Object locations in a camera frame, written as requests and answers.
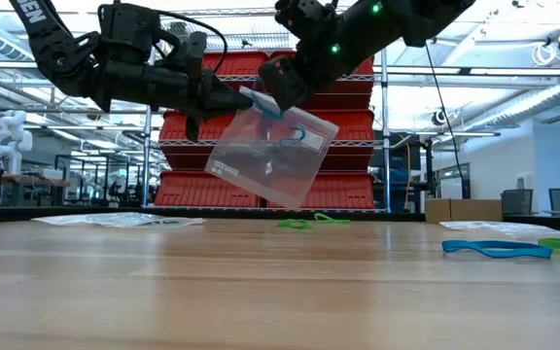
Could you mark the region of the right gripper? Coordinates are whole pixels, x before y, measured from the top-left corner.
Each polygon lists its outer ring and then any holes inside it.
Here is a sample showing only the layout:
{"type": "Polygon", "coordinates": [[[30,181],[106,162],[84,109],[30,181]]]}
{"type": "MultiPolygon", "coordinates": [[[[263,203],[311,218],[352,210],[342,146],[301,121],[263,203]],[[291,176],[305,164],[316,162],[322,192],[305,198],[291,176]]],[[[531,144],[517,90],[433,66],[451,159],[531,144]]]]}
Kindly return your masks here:
{"type": "Polygon", "coordinates": [[[287,29],[298,37],[293,56],[275,57],[260,67],[260,78],[281,111],[304,102],[309,91],[326,88],[357,66],[350,47],[358,38],[353,18],[292,18],[287,29]]]}

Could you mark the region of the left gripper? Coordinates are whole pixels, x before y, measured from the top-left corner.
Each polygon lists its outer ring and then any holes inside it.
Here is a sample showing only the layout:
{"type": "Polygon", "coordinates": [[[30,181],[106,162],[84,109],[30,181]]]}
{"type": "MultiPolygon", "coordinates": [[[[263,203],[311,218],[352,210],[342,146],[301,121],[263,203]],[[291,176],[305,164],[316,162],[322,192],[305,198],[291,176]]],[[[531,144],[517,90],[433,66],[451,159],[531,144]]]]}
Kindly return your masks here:
{"type": "Polygon", "coordinates": [[[147,62],[148,50],[131,45],[106,44],[101,48],[97,67],[95,102],[105,112],[114,99],[166,107],[187,117],[186,138],[198,139],[202,99],[207,119],[249,109],[253,100],[202,68],[206,35],[195,32],[190,40],[161,59],[147,62]]]}

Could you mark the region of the blue rubber band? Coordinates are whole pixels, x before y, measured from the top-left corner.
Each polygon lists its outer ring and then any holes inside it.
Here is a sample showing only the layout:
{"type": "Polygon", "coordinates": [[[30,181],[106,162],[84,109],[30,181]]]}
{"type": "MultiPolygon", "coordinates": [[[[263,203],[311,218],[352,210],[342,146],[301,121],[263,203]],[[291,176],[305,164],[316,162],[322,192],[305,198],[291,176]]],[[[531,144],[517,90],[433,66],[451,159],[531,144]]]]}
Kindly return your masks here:
{"type": "Polygon", "coordinates": [[[250,91],[250,98],[253,101],[253,107],[262,112],[265,117],[281,121],[284,117],[284,112],[281,110],[276,101],[262,92],[250,91]]]}
{"type": "Polygon", "coordinates": [[[444,240],[441,248],[445,253],[472,250],[493,259],[551,258],[553,250],[538,244],[505,240],[444,240]]]}
{"type": "Polygon", "coordinates": [[[288,127],[282,132],[278,145],[283,148],[297,146],[306,136],[306,130],[301,124],[288,127]]]}

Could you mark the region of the clear plastic zip bag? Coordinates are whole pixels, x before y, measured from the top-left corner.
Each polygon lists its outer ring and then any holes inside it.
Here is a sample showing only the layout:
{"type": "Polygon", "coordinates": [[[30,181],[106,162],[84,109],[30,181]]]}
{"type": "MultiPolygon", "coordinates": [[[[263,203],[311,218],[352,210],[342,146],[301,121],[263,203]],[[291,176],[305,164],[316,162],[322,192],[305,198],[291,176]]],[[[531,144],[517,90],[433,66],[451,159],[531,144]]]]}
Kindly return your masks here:
{"type": "Polygon", "coordinates": [[[559,234],[560,231],[543,226],[530,224],[508,223],[508,222],[489,222],[489,221],[450,221],[440,222],[441,226],[449,229],[463,231],[492,230],[510,235],[515,234],[559,234]]]}
{"type": "Polygon", "coordinates": [[[35,222],[53,226],[100,226],[105,228],[139,228],[151,226],[173,226],[175,228],[201,225],[202,218],[164,217],[139,212],[104,214],[62,215],[34,218],[35,222]]]}
{"type": "Polygon", "coordinates": [[[253,106],[238,111],[207,160],[205,171],[282,207],[304,202],[339,128],[297,107],[281,121],[253,106]],[[278,145],[282,132],[301,124],[306,136],[297,146],[278,145]]]}

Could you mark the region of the red plastic storage bin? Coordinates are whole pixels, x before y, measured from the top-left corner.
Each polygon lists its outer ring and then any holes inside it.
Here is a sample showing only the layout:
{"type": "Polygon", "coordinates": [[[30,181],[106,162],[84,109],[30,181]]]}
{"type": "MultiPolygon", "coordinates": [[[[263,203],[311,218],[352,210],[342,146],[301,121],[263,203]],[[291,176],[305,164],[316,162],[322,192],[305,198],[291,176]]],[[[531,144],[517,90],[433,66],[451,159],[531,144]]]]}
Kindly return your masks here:
{"type": "Polygon", "coordinates": [[[164,171],[155,206],[263,208],[263,200],[203,171],[164,171]]]}
{"type": "Polygon", "coordinates": [[[159,133],[159,147],[169,166],[174,170],[203,170],[213,150],[213,146],[202,146],[203,141],[219,140],[234,119],[225,115],[199,125],[198,145],[165,146],[164,142],[188,142],[186,136],[187,117],[179,112],[165,112],[163,126],[159,133]]]}
{"type": "MultiPolygon", "coordinates": [[[[363,110],[310,110],[310,114],[338,126],[334,141],[373,141],[373,112],[363,110]]],[[[321,171],[366,171],[372,146],[330,146],[321,171]]]]}
{"type": "Polygon", "coordinates": [[[319,172],[301,209],[373,209],[373,176],[367,172],[319,172]]]}
{"type": "MultiPolygon", "coordinates": [[[[278,56],[293,56],[295,52],[276,52],[270,60],[278,56]]],[[[309,97],[295,107],[305,109],[362,109],[368,105],[373,91],[373,58],[359,61],[347,75],[338,77],[325,88],[309,91],[309,97]]]]}
{"type": "Polygon", "coordinates": [[[238,92],[242,87],[254,90],[258,69],[267,59],[268,56],[262,52],[228,52],[225,55],[206,53],[202,59],[199,88],[201,111],[205,114],[205,94],[209,91],[212,79],[218,79],[238,92]]]}

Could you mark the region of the black equipment rack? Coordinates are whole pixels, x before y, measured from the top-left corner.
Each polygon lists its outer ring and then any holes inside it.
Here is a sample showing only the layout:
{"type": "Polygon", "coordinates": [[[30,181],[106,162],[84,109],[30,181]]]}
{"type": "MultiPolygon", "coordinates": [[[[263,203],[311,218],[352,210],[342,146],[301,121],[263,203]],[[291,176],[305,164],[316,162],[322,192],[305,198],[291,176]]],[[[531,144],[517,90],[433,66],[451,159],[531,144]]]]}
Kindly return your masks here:
{"type": "Polygon", "coordinates": [[[393,213],[421,213],[424,199],[436,189],[433,142],[408,133],[393,133],[391,140],[395,144],[388,157],[390,209],[393,213]]]}

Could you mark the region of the wooden workbench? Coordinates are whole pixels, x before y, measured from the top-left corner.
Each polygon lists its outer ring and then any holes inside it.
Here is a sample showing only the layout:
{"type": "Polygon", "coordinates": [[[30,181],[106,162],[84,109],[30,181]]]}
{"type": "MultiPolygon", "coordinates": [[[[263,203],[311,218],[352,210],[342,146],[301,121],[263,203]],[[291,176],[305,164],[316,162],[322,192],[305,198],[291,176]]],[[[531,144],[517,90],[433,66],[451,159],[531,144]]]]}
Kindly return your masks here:
{"type": "Polygon", "coordinates": [[[36,174],[0,172],[0,206],[57,206],[63,203],[67,180],[50,179],[36,174]]]}

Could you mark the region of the brown cardboard box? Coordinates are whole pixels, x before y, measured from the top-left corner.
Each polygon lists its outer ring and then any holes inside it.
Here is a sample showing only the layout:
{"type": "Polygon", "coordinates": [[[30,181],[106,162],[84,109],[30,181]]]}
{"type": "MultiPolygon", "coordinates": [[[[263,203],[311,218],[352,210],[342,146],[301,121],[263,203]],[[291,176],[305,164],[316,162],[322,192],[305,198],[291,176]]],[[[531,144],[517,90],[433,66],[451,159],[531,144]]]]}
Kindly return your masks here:
{"type": "Polygon", "coordinates": [[[461,221],[500,222],[503,219],[500,199],[434,198],[426,201],[427,223],[461,221]]]}

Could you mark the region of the background black frame workstation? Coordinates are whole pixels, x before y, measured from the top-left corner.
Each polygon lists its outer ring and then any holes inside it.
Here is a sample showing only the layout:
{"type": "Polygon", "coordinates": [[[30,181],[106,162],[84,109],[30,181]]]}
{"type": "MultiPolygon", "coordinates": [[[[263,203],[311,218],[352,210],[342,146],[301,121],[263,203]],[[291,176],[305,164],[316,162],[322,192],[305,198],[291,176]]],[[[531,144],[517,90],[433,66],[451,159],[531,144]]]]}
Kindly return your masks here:
{"type": "Polygon", "coordinates": [[[57,204],[136,207],[142,204],[142,164],[115,154],[56,155],[54,169],[67,183],[57,189],[57,204]]]}

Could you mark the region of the black aluminium table frame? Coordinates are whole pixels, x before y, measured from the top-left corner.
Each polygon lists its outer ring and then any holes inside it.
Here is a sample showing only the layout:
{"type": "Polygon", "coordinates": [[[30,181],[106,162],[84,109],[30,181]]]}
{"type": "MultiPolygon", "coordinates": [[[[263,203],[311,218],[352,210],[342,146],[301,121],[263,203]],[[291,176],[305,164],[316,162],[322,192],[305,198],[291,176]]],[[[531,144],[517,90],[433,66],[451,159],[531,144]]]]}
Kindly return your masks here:
{"type": "MultiPolygon", "coordinates": [[[[82,215],[82,214],[113,214],[120,213],[120,208],[93,206],[64,206],[64,207],[0,207],[0,222],[28,221],[30,219],[48,216],[82,215]]],[[[254,219],[254,220],[283,220],[283,219],[312,219],[313,210],[290,211],[286,209],[266,208],[204,208],[204,207],[141,207],[140,213],[165,217],[188,217],[203,219],[254,219]]],[[[372,222],[417,222],[424,223],[423,214],[386,213],[381,210],[327,210],[326,215],[335,219],[372,222]]],[[[537,225],[560,230],[560,217],[540,216],[505,216],[509,223],[537,225]]]]}

